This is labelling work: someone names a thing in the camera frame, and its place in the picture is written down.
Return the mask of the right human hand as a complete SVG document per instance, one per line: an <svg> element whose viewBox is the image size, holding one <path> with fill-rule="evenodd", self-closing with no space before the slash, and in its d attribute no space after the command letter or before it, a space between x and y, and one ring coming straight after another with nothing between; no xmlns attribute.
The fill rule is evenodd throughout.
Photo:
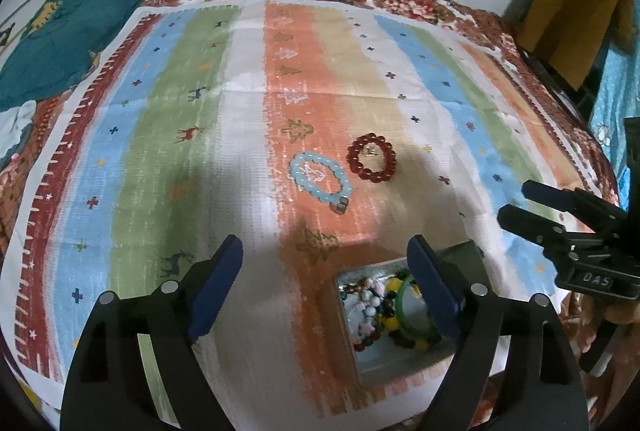
<svg viewBox="0 0 640 431"><path fill-rule="evenodd" d="M603 319L626 329L605 373L601 377L582 373L589 420L597 428L612 414L639 372L639 302L605 305L589 295L572 292L563 300L561 317L567 323L570 341L577 347L577 356L590 350Z"/></svg>

